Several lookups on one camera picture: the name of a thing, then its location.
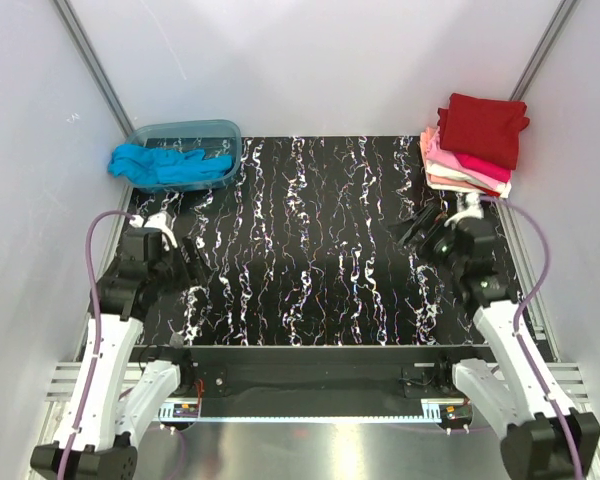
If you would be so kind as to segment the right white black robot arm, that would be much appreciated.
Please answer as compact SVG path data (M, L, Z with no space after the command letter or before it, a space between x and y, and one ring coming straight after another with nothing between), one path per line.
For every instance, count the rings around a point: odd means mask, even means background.
M526 308L493 257L498 236L479 200L449 216L435 205L390 226L402 247L446 269L454 293L486 340L495 366L480 358L443 356L422 377L446 396L461 394L500 441L512 479L583 479L590 472L600 424L579 411L554 377L523 320Z

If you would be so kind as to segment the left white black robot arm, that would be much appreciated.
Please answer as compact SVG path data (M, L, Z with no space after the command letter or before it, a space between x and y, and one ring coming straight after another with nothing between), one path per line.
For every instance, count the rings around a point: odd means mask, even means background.
M167 226L132 227L121 252L96 282L84 356L65 417L53 439L33 449L31 468L44 479L131 479L138 446L160 406L200 382L191 352L159 346L129 391L123 382L151 307L204 279L194 244Z

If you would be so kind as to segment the dark red t shirt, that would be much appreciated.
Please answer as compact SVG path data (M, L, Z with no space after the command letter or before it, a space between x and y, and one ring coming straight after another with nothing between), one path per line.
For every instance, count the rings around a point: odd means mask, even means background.
M519 136L530 124L525 102L453 93L448 106L437 113L444 150L468 154L507 170L517 168Z

